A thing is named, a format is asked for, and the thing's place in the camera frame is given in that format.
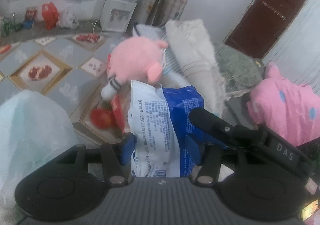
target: red tomato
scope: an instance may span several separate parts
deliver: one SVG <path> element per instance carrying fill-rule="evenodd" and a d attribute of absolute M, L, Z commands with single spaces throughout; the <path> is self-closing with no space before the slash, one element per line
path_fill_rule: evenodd
<path fill-rule="evenodd" d="M 100 129 L 108 129 L 116 124 L 113 112 L 106 109 L 93 109 L 90 113 L 90 120 L 93 125 Z"/>

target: red plastic bag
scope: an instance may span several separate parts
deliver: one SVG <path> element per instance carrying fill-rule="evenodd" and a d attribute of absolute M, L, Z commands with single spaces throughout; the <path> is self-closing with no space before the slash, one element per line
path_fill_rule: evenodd
<path fill-rule="evenodd" d="M 47 30 L 54 28 L 59 20 L 59 12 L 52 2 L 42 5 L 41 15 L 43 16 L 45 28 L 47 28 Z"/>

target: decorative floor tile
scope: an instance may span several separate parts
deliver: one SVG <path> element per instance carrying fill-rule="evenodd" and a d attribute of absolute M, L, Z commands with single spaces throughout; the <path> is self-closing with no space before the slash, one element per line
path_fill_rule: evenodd
<path fill-rule="evenodd" d="M 92 56 L 91 52 L 67 39 L 57 39 L 48 44 L 45 49 L 73 68 L 83 65 Z"/>
<path fill-rule="evenodd" d="M 84 112 L 80 118 L 79 123 L 81 123 L 86 129 L 95 134 L 98 138 L 103 140 L 106 143 L 117 144 L 121 143 L 121 131 L 118 128 L 108 128 L 108 129 L 99 129 L 97 128 L 90 119 L 90 113 L 94 108 L 100 108 L 102 103 L 101 98 L 101 89 L 102 85 L 95 91 L 90 103 L 84 109 Z"/>
<path fill-rule="evenodd" d="M 82 41 L 83 39 L 86 39 L 87 37 L 92 37 L 90 41 Z M 89 50 L 89 51 L 95 51 L 99 46 L 101 46 L 105 40 L 106 37 L 101 36 L 99 34 L 94 34 L 94 33 L 89 33 L 89 34 L 78 34 L 73 37 L 71 37 L 71 40 L 77 43 L 78 45 L 82 46 L 84 49 Z"/>
<path fill-rule="evenodd" d="M 56 39 L 57 38 L 55 38 L 55 37 L 45 37 L 45 38 L 35 39 L 35 42 L 38 43 L 39 45 L 45 47 L 46 45 L 50 44 L 51 42 L 53 42 Z"/>
<path fill-rule="evenodd" d="M 20 89 L 48 93 L 72 68 L 41 50 L 21 65 L 10 79 Z"/>
<path fill-rule="evenodd" d="M 17 94 L 20 90 L 7 78 L 0 82 L 0 105 L 12 96 Z"/>
<path fill-rule="evenodd" d="M 94 57 L 106 62 L 108 54 L 110 54 L 119 43 L 121 43 L 121 40 L 118 38 L 108 38 L 107 41 L 94 52 Z"/>
<path fill-rule="evenodd" d="M 80 118 L 83 114 L 84 109 L 91 102 L 95 91 L 99 88 L 100 84 L 97 84 L 95 88 L 85 97 L 85 99 L 78 105 L 76 110 L 71 114 L 70 120 L 72 123 L 76 123 L 80 121 Z"/>
<path fill-rule="evenodd" d="M 81 69 L 98 78 L 107 70 L 107 64 L 92 57 L 81 66 Z"/>
<path fill-rule="evenodd" d="M 81 69 L 74 69 L 47 96 L 70 116 L 97 83 L 94 76 Z"/>
<path fill-rule="evenodd" d="M 78 137 L 79 144 L 84 144 L 87 149 L 100 148 L 100 145 L 92 142 L 90 138 L 86 138 L 78 132 L 76 132 L 76 135 Z"/>
<path fill-rule="evenodd" d="M 38 53 L 41 49 L 41 46 L 32 41 L 22 43 L 0 62 L 0 71 L 5 76 L 9 76 L 18 69 L 22 63 Z"/>
<path fill-rule="evenodd" d="M 0 47 L 0 61 L 2 61 L 6 56 L 10 54 L 10 52 L 18 45 L 18 43 L 6 45 L 3 47 Z"/>

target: blue polka dot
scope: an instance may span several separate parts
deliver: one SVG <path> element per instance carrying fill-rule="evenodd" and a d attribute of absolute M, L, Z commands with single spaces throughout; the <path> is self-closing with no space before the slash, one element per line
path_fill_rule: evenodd
<path fill-rule="evenodd" d="M 280 99 L 285 103 L 285 94 L 283 91 L 279 91 Z"/>
<path fill-rule="evenodd" d="M 309 110 L 309 118 L 311 120 L 315 120 L 316 119 L 316 115 L 317 115 L 317 110 L 312 107 L 310 110 Z"/>

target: plush toy ear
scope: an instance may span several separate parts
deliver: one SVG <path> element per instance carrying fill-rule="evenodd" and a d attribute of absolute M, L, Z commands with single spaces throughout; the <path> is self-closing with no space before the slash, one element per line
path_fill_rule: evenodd
<path fill-rule="evenodd" d="M 148 83 L 153 84 L 160 80 L 162 75 L 162 65 L 155 63 L 147 70 Z"/>
<path fill-rule="evenodd" d="M 156 45 L 161 49 L 165 49 L 168 47 L 168 44 L 162 40 L 157 40 Z"/>

